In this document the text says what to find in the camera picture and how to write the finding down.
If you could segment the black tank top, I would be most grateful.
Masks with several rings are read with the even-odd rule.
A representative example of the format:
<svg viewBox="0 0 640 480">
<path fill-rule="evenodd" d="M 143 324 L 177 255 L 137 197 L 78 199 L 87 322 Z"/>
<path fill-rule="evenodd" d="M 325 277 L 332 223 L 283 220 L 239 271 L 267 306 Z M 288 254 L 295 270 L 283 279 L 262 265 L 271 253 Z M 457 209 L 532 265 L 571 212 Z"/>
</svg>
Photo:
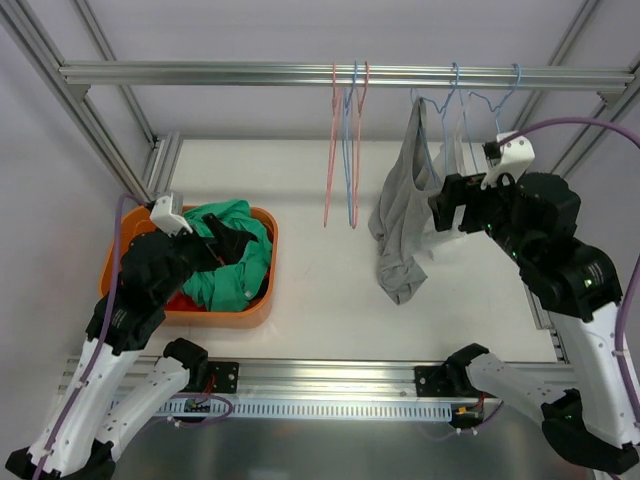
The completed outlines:
<svg viewBox="0 0 640 480">
<path fill-rule="evenodd" d="M 255 300 L 262 299 L 262 298 L 264 298 L 266 296 L 266 294 L 268 292 L 268 289 L 269 289 L 269 286 L 270 286 L 270 282 L 271 282 L 271 271 L 272 271 L 271 268 L 267 269 L 267 271 L 266 271 L 266 273 L 264 275 L 264 278 L 263 278 L 263 280 L 262 280 L 262 282 L 260 284 L 259 290 L 258 290 L 258 292 L 256 293 L 256 295 L 254 297 Z"/>
</svg>

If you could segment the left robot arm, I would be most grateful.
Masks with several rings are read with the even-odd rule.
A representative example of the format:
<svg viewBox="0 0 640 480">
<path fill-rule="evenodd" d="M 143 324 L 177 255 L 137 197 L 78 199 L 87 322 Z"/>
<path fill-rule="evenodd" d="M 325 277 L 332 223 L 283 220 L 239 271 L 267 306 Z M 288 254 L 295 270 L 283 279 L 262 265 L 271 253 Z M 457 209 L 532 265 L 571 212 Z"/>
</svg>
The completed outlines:
<svg viewBox="0 0 640 480">
<path fill-rule="evenodd" d="M 31 446 L 9 455 L 9 472 L 20 479 L 109 479 L 124 449 L 163 403 L 205 385 L 207 351 L 178 338 L 145 380 L 120 403 L 112 402 L 184 283 L 195 273 L 238 263 L 256 240 L 213 214 L 204 223 L 209 237 L 178 218 L 130 241 L 108 294 L 95 306 L 62 405 Z"/>
</svg>

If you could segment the aluminium hanging rail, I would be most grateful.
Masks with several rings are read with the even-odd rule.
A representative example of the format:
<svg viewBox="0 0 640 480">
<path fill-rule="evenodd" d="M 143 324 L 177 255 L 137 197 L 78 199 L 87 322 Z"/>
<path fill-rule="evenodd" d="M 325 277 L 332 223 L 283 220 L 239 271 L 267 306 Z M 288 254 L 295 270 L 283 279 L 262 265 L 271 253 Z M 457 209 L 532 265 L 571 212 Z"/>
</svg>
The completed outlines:
<svg viewBox="0 0 640 480">
<path fill-rule="evenodd" d="M 622 92 L 628 67 L 474 67 L 218 61 L 69 61 L 67 84 L 128 86 L 351 86 Z"/>
</svg>

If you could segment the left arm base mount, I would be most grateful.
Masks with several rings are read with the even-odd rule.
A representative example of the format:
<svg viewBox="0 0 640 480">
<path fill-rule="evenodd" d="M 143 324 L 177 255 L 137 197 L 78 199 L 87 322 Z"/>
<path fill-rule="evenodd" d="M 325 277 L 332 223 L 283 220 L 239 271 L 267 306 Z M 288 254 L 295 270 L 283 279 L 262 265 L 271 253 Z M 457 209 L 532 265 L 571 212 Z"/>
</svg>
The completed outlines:
<svg viewBox="0 0 640 480">
<path fill-rule="evenodd" d="M 206 394 L 235 394 L 238 389 L 239 369 L 238 362 L 209 361 L 203 392 Z"/>
</svg>

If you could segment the green tank top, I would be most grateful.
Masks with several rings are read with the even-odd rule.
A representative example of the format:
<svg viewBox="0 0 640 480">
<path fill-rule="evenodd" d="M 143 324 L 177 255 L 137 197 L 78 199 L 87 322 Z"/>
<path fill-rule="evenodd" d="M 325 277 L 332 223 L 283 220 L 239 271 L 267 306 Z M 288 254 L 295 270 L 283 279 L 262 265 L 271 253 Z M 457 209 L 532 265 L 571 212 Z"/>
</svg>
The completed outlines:
<svg viewBox="0 0 640 480">
<path fill-rule="evenodd" d="M 259 293 L 271 265 L 273 244 L 266 227 L 252 216 L 247 200 L 203 204 L 184 212 L 184 218 L 201 237 L 213 238 L 204 222 L 207 214 L 215 215 L 226 227 L 251 233 L 255 240 L 248 243 L 238 263 L 194 273 L 181 292 L 209 312 L 243 311 Z"/>
</svg>

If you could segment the red tank top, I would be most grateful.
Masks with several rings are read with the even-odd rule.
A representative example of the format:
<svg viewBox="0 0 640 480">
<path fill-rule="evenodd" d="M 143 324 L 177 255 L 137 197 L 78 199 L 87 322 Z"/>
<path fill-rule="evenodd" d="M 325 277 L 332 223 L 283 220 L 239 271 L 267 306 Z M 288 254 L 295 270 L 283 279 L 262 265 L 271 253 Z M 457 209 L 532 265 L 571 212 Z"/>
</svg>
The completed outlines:
<svg viewBox="0 0 640 480">
<path fill-rule="evenodd" d="M 169 310 L 187 312 L 239 313 L 265 294 L 269 283 L 273 253 L 273 229 L 253 230 L 237 264 L 213 272 L 195 273 L 170 301 Z"/>
</svg>

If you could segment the blue hanger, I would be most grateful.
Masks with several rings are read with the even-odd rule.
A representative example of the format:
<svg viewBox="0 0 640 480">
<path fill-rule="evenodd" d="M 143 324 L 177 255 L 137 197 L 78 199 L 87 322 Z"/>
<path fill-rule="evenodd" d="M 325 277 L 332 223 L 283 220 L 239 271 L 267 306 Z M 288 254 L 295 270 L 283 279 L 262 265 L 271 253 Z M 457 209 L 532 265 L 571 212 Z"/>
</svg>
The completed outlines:
<svg viewBox="0 0 640 480">
<path fill-rule="evenodd" d="M 448 107 L 449 107 L 449 104 L 451 102 L 451 99 L 452 99 L 454 93 L 458 90 L 459 81 L 460 81 L 460 67 L 459 67 L 457 62 L 453 62 L 452 63 L 452 70 L 453 70 L 453 72 L 455 74 L 455 79 L 451 82 L 450 90 L 449 90 L 449 92 L 448 92 L 448 94 L 446 96 L 446 99 L 444 100 L 444 102 L 441 105 L 439 105 L 435 100 L 422 95 L 418 88 L 412 87 L 410 89 L 410 93 L 409 93 L 411 102 L 414 102 L 415 100 L 424 100 L 426 103 L 431 104 L 433 106 L 435 112 L 439 115 L 440 124 L 441 124 L 441 127 L 442 127 L 442 133 L 443 133 L 443 144 L 442 144 L 442 146 L 444 147 L 443 165 L 444 165 L 444 168 L 445 168 L 445 175 L 449 175 L 450 174 L 449 133 L 448 133 L 448 127 L 447 127 L 447 113 L 448 113 Z"/>
<path fill-rule="evenodd" d="M 521 79 L 522 79 L 521 65 L 519 63 L 513 63 L 512 66 L 516 75 L 516 79 L 513 85 L 510 87 L 509 91 L 502 97 L 502 99 L 496 105 L 493 105 L 491 100 L 487 96 L 477 93 L 476 91 L 469 91 L 467 93 L 468 99 L 471 99 L 472 97 L 474 97 L 474 98 L 481 99 L 486 103 L 488 110 L 493 114 L 494 124 L 496 127 L 496 132 L 498 134 L 502 132 L 502 128 L 500 125 L 500 116 L 501 116 L 502 109 L 505 103 L 509 100 L 509 98 L 519 89 Z"/>
<path fill-rule="evenodd" d="M 355 200 L 354 200 L 354 140 L 352 134 L 352 119 L 353 119 L 353 95 L 357 91 L 357 79 L 359 73 L 359 66 L 357 62 L 353 65 L 353 74 L 351 77 L 351 84 L 349 87 L 345 87 L 342 91 L 342 137 L 341 137 L 341 149 L 342 159 L 345 174 L 346 185 L 346 198 L 347 198 L 347 211 L 348 211 L 348 224 L 354 229 L 356 227 L 355 221 Z"/>
</svg>

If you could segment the grey tank top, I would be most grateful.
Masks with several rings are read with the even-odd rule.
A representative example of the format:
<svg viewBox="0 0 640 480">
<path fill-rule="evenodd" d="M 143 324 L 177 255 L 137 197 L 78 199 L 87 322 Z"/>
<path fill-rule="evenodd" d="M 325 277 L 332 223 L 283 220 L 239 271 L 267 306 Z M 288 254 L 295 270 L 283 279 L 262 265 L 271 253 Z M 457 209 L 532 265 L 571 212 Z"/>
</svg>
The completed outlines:
<svg viewBox="0 0 640 480">
<path fill-rule="evenodd" d="M 378 246 L 378 283 L 397 305 L 411 300 L 427 279 L 415 254 L 431 216 L 428 198 L 439 179 L 426 142 L 426 120 L 426 100 L 419 97 L 413 102 L 397 160 L 368 221 Z"/>
</svg>

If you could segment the white tank top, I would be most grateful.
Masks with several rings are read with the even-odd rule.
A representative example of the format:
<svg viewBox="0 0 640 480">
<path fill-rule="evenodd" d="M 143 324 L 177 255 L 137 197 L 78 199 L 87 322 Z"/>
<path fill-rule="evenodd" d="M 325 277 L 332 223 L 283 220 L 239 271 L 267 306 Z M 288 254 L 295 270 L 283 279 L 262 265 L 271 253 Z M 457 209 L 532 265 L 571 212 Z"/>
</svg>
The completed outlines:
<svg viewBox="0 0 640 480">
<path fill-rule="evenodd" d="M 471 141 L 469 115 L 472 98 L 467 91 L 458 90 L 446 110 L 445 139 L 433 161 L 441 185 L 449 174 L 468 176 L 487 171 L 486 162 L 479 160 L 480 147 Z M 430 261 L 445 262 L 454 250 L 466 240 L 466 233 L 459 229 L 464 216 L 464 206 L 454 210 L 452 229 L 444 232 L 435 230 L 430 218 L 424 231 L 424 244 Z"/>
</svg>

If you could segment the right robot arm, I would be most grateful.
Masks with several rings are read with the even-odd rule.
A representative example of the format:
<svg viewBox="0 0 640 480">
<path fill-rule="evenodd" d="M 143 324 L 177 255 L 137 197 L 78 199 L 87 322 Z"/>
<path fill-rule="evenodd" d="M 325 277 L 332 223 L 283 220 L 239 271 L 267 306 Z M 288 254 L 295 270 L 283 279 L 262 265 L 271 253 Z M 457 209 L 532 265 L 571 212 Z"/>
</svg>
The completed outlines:
<svg viewBox="0 0 640 480">
<path fill-rule="evenodd" d="M 482 175 L 448 176 L 429 201 L 438 231 L 486 233 L 517 265 L 525 286 L 553 314 L 553 327 L 576 375 L 572 388 L 548 385 L 470 344 L 430 376 L 432 386 L 461 397 L 485 393 L 537 424 L 569 463 L 619 476 L 639 462 L 639 425 L 628 388 L 637 379 L 619 363 L 623 294 L 615 266 L 575 231 L 581 201 L 549 173 L 502 174 L 494 186 Z"/>
</svg>

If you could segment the orange plastic basket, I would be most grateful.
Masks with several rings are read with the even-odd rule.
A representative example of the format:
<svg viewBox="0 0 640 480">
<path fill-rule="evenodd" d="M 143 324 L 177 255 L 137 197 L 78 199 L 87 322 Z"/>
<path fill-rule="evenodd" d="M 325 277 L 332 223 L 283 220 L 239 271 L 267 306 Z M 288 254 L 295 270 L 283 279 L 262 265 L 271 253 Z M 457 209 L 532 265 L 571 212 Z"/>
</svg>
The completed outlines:
<svg viewBox="0 0 640 480">
<path fill-rule="evenodd" d="M 135 207 L 126 213 L 121 220 L 120 255 L 127 250 L 129 243 L 139 234 L 146 234 L 154 230 L 155 225 L 149 219 L 149 211 L 145 207 Z M 248 307 L 241 312 L 208 312 L 199 308 L 188 297 L 177 294 L 165 309 L 164 326 L 194 327 L 194 328 L 227 328 L 253 329 L 263 324 L 272 309 L 273 291 L 276 279 L 277 250 L 279 229 L 275 218 L 265 209 L 251 208 L 251 216 L 259 220 L 267 231 L 272 243 L 271 282 L 266 296 L 262 299 L 250 301 Z"/>
</svg>

